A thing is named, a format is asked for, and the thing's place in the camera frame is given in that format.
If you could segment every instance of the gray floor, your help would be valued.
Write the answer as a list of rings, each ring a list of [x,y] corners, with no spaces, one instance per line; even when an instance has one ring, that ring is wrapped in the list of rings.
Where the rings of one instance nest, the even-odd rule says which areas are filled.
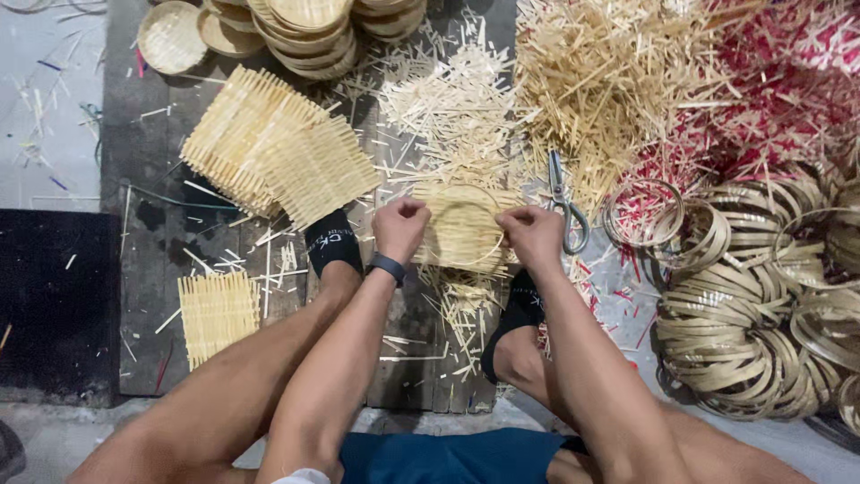
[[[104,47],[104,19],[81,16],[57,22],[56,17],[74,11],[61,7],[21,16],[0,10],[0,45],[14,47],[0,49],[0,65],[3,66],[0,73],[3,86],[0,90],[0,167],[3,169],[0,208],[98,209],[97,200],[73,197],[97,197],[99,194],[99,169],[93,158],[95,139],[86,126],[79,124],[84,120],[79,104],[101,106],[101,67],[97,62]],[[130,50],[129,67],[133,70],[136,66],[132,52]],[[38,59],[63,69],[68,95],[57,81],[59,73],[37,64]],[[34,128],[36,116],[32,107],[37,89],[46,112],[42,119],[44,135]],[[56,108],[53,91],[57,94]],[[26,95],[27,102],[24,102],[22,93]],[[51,177],[67,189],[60,188]],[[595,232],[596,238],[605,236],[602,231]],[[604,246],[604,241],[593,244],[585,260],[600,258],[603,250],[599,247]],[[633,288],[633,304],[613,298],[611,292],[620,281],[630,281],[635,276],[629,264],[618,273],[617,254],[611,254],[605,264],[605,267],[612,268],[612,280],[607,279],[605,286],[600,288],[603,292],[598,317],[610,325],[618,324],[612,336],[620,347],[634,350],[653,313],[655,290],[646,288],[644,284]],[[632,317],[634,305],[641,309],[636,318]],[[657,384],[657,362],[649,348],[646,336],[639,351],[626,351],[625,354],[639,365],[640,374],[654,394],[669,400]],[[111,410],[0,404],[0,419],[21,437],[28,459],[24,474],[10,482],[61,482],[116,425],[149,404],[148,400],[130,400]],[[744,442],[772,452],[815,481],[857,483],[860,480],[860,456],[832,444],[802,422],[742,424],[703,413],[695,407],[687,410]],[[365,409],[354,430],[447,435],[504,426],[568,431],[537,402],[517,392],[500,399],[489,415],[402,415]],[[238,463],[253,468],[261,455],[262,444],[258,443]]]

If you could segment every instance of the forearm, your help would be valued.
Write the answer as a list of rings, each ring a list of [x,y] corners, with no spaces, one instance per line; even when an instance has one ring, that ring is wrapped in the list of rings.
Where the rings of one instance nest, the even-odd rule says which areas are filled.
[[[536,270],[565,407],[607,480],[689,480],[648,387],[560,270]]]
[[[272,423],[286,438],[279,440],[279,449],[267,449],[285,456],[281,467],[328,472],[336,465],[378,363],[395,285],[387,272],[371,272],[296,370]]]

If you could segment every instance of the black watch strap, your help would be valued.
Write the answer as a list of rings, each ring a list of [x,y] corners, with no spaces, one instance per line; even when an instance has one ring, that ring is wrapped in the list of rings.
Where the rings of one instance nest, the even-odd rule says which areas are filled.
[[[395,281],[397,281],[397,287],[403,287],[403,278],[406,277],[406,269],[403,268],[399,262],[393,258],[387,258],[379,252],[376,252],[373,254],[371,262],[367,265],[368,272],[370,272],[370,269],[374,267],[378,267],[379,269],[391,274]]]

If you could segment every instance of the hand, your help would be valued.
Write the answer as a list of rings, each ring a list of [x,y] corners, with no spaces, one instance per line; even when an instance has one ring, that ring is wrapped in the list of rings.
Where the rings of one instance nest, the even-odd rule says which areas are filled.
[[[532,276],[562,269],[561,215],[534,205],[516,207],[495,216],[507,243]]]
[[[405,267],[424,239],[424,227],[430,215],[426,203],[407,196],[377,210],[373,217],[373,235],[379,253]]]

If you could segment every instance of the leg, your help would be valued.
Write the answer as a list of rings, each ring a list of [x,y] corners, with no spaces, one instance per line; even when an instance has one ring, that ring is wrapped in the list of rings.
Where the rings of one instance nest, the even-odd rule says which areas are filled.
[[[232,462],[267,432],[286,383],[360,284],[350,264],[326,264],[312,303],[200,365],[99,446],[69,482],[252,482],[254,473]]]
[[[533,326],[515,329],[501,337],[493,358],[495,373],[502,381],[528,394],[576,429],[574,416],[558,403],[561,399],[558,396],[555,366],[538,351],[536,337],[537,328]],[[669,405],[661,407],[687,468],[697,482],[810,482],[773,455],[743,444]],[[557,472],[566,471],[567,476],[577,476],[581,475],[580,469],[589,470],[590,459],[568,456],[565,452],[560,451],[553,459],[547,475],[550,482],[554,482],[550,477],[559,481]],[[590,474],[599,481],[599,476],[593,471]]]

